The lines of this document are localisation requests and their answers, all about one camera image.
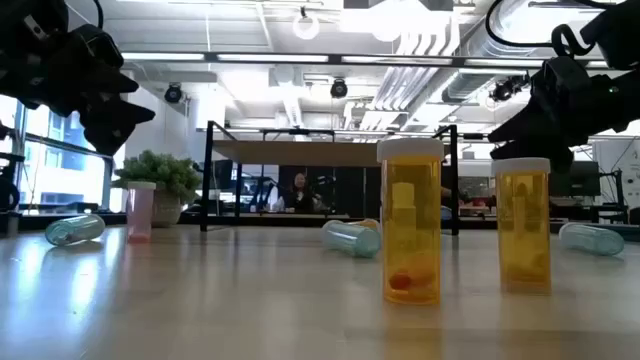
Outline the silver ventilation duct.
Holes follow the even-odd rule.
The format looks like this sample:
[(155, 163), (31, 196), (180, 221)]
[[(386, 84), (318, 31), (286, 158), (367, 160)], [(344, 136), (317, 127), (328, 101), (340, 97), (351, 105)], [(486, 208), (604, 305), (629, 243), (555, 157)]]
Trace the silver ventilation duct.
[[(498, 37), (513, 43), (548, 43), (554, 23), (542, 10), (529, 6), (533, 0), (500, 0), (490, 16), (491, 29)], [(485, 19), (463, 38), (456, 54), (466, 57), (527, 57), (534, 48), (519, 48), (492, 39)], [(461, 103), (469, 100), (477, 90), (492, 79), (488, 74), (469, 74), (459, 71), (442, 92), (445, 102)]]

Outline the black curved equipment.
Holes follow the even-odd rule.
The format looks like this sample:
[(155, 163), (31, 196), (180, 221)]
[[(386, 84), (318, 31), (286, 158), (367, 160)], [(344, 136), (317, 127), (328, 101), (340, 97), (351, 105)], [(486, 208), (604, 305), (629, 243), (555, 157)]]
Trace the black curved equipment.
[(19, 204), (20, 192), (14, 184), (14, 175), (25, 157), (0, 151), (0, 160), (7, 160), (5, 165), (0, 165), (0, 213), (3, 213), (13, 211)]

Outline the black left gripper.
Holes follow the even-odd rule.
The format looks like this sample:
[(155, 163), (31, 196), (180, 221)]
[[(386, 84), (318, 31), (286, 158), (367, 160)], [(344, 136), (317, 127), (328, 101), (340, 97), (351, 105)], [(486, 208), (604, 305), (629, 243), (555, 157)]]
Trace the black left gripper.
[(139, 88), (120, 72), (122, 65), (123, 57), (112, 37), (86, 24), (51, 36), (38, 54), (29, 54), (14, 72), (14, 94), (33, 109), (44, 105), (63, 116), (82, 112), (85, 139), (98, 153), (114, 155), (138, 124), (155, 117), (154, 111), (129, 102), (91, 108)]

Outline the black computer monitor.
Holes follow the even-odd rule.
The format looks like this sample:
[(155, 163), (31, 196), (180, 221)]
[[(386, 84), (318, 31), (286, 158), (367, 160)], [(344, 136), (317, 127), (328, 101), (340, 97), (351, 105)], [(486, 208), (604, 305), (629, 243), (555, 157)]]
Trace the black computer monitor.
[(213, 163), (213, 182), (216, 189), (225, 190), (231, 188), (233, 172), (232, 160), (217, 160)]
[(600, 167), (597, 162), (574, 161), (565, 172), (552, 172), (549, 175), (550, 196), (597, 197), (600, 194)]

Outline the large window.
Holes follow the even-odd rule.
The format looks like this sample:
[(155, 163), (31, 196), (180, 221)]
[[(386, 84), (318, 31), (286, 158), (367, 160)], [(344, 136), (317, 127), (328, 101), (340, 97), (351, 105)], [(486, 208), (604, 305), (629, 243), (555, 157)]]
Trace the large window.
[(0, 125), (9, 129), (0, 153), (23, 158), (0, 159), (0, 170), (9, 172), (17, 189), (19, 210), (37, 214), (63, 205), (108, 203), (112, 160), (85, 139), (78, 113), (63, 117), (46, 106), (31, 110), (0, 95)]

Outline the wooden shelf black metal frame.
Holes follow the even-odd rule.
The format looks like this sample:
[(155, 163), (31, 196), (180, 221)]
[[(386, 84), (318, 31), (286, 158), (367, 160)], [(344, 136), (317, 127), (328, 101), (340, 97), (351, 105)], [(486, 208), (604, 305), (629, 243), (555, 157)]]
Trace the wooden shelf black metal frame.
[[(228, 140), (213, 139), (215, 130), (218, 130)], [(208, 215), (209, 204), (209, 178), (213, 175), (212, 153), (215, 151), (220, 155), (236, 162), (238, 165), (238, 183), (236, 183), (236, 191), (239, 191), (239, 180), (244, 164), (260, 164), (260, 165), (310, 165), (325, 167), (374, 167), (380, 165), (377, 161), (377, 145), (374, 143), (346, 143), (335, 142), (335, 135), (338, 131), (319, 130), (319, 129), (231, 129), (236, 132), (241, 130), (257, 130), (263, 136), (261, 141), (245, 141), (238, 140), (234, 137), (230, 130), (213, 120), (209, 120), (206, 126), (205, 135), (205, 165), (204, 180), (202, 194), (202, 209), (199, 215), (199, 226), (201, 231), (206, 231), (209, 225), (231, 225), (231, 226), (248, 226), (257, 224), (257, 220), (253, 223), (249, 220), (242, 220), (240, 215), (240, 194), (236, 193), (235, 208), (233, 216), (221, 217), (215, 219)], [(452, 196), (458, 196), (458, 156), (457, 152), (457, 127), (455, 125), (445, 127), (445, 129), (436, 132), (434, 137), (443, 137), (447, 132), (451, 135), (452, 143), (450, 150), (454, 153), (451, 155), (452, 179), (451, 190)], [(332, 142), (286, 142), (286, 141), (267, 141), (266, 135), (269, 133), (286, 133), (288, 135), (309, 135), (312, 133), (325, 134), (332, 136)], [(452, 219), (445, 221), (443, 228), (450, 229), (454, 236), (459, 235), (461, 230), (461, 221), (459, 217), (458, 204), (453, 206)]]

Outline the teal medicine bottle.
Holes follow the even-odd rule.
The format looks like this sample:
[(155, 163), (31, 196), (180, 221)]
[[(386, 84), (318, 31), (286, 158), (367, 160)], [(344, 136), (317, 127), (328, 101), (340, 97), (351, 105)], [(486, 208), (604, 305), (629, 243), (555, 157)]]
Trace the teal medicine bottle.
[(375, 228), (331, 220), (322, 227), (322, 240), (330, 250), (352, 257), (374, 258), (381, 249), (381, 236)]
[(100, 216), (83, 214), (49, 224), (45, 229), (45, 238), (54, 246), (67, 246), (98, 238), (105, 227), (106, 224)]
[(581, 223), (567, 223), (558, 233), (569, 249), (598, 256), (615, 256), (624, 250), (625, 240), (615, 231)]

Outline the person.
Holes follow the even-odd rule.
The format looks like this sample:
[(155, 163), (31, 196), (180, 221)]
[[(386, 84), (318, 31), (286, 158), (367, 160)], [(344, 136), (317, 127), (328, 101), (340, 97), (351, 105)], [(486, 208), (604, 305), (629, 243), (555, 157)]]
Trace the person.
[(291, 189), (283, 196), (288, 213), (317, 213), (321, 210), (320, 198), (308, 187), (306, 176), (297, 173)]

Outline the black ceiling track spotlight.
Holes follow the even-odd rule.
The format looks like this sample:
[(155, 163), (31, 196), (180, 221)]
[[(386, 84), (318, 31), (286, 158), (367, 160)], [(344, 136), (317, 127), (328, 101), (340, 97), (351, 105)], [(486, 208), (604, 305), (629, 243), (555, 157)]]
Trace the black ceiling track spotlight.
[(528, 74), (509, 76), (496, 83), (494, 89), (489, 92), (489, 98), (494, 102), (508, 101), (529, 84), (530, 76)]

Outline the amber medicine bottle white cap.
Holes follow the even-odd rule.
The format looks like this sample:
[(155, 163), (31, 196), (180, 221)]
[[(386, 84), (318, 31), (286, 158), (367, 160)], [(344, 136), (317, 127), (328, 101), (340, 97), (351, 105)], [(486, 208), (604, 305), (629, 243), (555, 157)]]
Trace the amber medicine bottle white cap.
[(500, 279), (505, 292), (545, 294), (551, 289), (550, 170), (545, 158), (492, 162)]
[(389, 138), (381, 165), (383, 291), (402, 304), (440, 302), (441, 161), (433, 138)]
[(375, 220), (375, 219), (364, 219), (361, 221), (355, 221), (355, 222), (349, 222), (349, 225), (355, 225), (355, 226), (361, 226), (361, 227), (366, 227), (366, 228), (370, 228), (378, 233), (381, 232), (381, 225), (380, 223)]

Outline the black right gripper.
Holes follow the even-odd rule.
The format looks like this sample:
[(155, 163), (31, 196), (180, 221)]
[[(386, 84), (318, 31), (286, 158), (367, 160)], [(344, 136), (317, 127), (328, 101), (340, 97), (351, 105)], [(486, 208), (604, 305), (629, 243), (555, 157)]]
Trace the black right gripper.
[[(491, 143), (541, 135), (582, 144), (603, 131), (625, 131), (640, 120), (640, 69), (618, 77), (589, 75), (570, 57), (543, 62), (532, 78), (532, 100), (488, 135)], [(560, 143), (509, 142), (492, 151), (492, 171), (566, 172), (573, 153)]]

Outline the black equipment stand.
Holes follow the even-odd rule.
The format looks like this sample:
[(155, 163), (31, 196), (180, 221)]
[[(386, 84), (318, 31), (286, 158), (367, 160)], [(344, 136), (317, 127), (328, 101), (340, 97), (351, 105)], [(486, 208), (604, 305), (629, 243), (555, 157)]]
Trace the black equipment stand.
[(613, 212), (613, 215), (610, 216), (610, 220), (612, 222), (620, 222), (622, 224), (628, 225), (629, 206), (626, 203), (623, 191), (622, 170), (616, 169), (611, 172), (600, 173), (599, 177), (606, 178), (607, 180), (612, 178), (615, 184), (615, 201), (604, 202), (602, 204), (602, 207), (605, 211)]

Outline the pink medicine bottle white cap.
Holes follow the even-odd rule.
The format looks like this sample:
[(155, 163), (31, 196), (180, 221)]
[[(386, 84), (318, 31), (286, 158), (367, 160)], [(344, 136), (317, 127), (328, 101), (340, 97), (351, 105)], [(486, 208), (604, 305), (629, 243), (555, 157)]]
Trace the pink medicine bottle white cap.
[(156, 184), (153, 182), (131, 181), (127, 183), (126, 216), (130, 243), (151, 241), (155, 190)]

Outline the green plant in white pot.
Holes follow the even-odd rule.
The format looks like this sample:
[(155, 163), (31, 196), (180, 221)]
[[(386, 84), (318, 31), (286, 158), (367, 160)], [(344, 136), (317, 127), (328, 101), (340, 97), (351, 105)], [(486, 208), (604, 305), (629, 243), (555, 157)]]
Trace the green plant in white pot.
[(125, 189), (130, 182), (151, 182), (154, 190), (151, 225), (153, 228), (168, 228), (179, 221), (183, 206), (196, 197), (195, 190), (201, 177), (193, 169), (190, 158), (179, 159), (171, 154), (145, 150), (141, 154), (126, 158), (123, 167), (115, 170), (115, 188)]

